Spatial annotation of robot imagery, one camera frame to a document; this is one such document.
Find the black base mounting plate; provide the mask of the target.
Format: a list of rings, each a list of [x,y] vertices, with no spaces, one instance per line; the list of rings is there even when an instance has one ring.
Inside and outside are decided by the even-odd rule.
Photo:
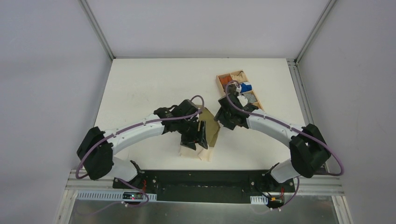
[[[266,170],[144,170],[130,185],[158,201],[195,203],[250,203],[252,196],[294,193],[293,179],[281,184],[264,182]]]

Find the beige rolled underwear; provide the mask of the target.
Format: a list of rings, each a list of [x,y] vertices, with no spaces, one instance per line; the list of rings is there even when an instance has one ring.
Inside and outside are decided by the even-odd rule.
[[[231,76],[232,80],[235,80],[238,82],[247,82],[248,81],[244,71],[242,71],[242,70],[232,72],[232,73],[230,73],[230,76]]]

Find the wooden compartment box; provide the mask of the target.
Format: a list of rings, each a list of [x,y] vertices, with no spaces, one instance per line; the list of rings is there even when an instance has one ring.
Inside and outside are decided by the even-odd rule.
[[[215,80],[221,96],[225,96],[225,86],[229,81],[237,81],[239,83],[239,87],[237,87],[237,84],[233,84],[234,87],[230,86],[230,89],[236,90],[238,93],[243,95],[249,103],[263,110],[263,106],[258,99],[258,95],[254,91],[253,86],[243,70],[217,75]]]

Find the olive and cream underwear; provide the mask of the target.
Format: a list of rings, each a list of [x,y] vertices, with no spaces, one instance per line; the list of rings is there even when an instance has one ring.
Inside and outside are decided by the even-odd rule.
[[[184,158],[199,159],[201,161],[211,162],[213,152],[215,150],[215,144],[220,131],[220,125],[218,122],[214,121],[214,115],[206,107],[203,108],[198,120],[206,121],[206,139],[208,143],[208,149],[204,149],[199,144],[197,144],[196,151],[180,146],[179,155],[180,157]]]

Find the blue rolled underwear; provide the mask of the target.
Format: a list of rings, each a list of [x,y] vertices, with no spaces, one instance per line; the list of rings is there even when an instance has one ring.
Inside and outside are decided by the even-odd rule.
[[[252,85],[250,82],[242,82],[240,83],[240,93],[245,93],[252,91]]]

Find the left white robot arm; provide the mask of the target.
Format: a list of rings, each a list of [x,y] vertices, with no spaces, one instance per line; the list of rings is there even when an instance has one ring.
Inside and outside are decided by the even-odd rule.
[[[160,107],[144,119],[124,127],[100,130],[95,126],[87,132],[77,149],[80,163],[76,169],[76,178],[89,177],[98,180],[104,176],[122,179],[132,189],[142,184],[142,175],[133,161],[122,160],[116,154],[142,140],[178,132],[181,145],[196,149],[196,144],[208,148],[206,123],[199,120],[203,107],[195,105],[190,99],[179,105]]]

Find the grey striped rolled underwear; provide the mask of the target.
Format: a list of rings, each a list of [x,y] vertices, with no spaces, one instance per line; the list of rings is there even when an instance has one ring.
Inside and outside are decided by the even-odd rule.
[[[248,100],[249,103],[254,104],[257,102],[257,98],[252,93],[245,93],[243,96]]]

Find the orange rolled underwear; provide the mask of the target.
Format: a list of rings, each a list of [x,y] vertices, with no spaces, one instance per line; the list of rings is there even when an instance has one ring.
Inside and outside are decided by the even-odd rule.
[[[227,85],[227,83],[232,81],[232,77],[231,77],[231,75],[220,76],[219,77],[219,81],[220,81],[220,84],[222,86],[222,89],[224,89],[225,86]]]

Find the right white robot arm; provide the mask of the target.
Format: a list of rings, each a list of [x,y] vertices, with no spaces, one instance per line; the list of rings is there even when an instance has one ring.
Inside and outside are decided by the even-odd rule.
[[[330,158],[323,146],[325,141],[319,129],[313,125],[293,126],[270,118],[259,107],[229,94],[218,100],[220,108],[215,120],[233,130],[236,126],[264,133],[281,142],[290,150],[290,159],[275,164],[263,175],[263,182],[271,191],[279,190],[284,182],[295,177],[311,178]]]

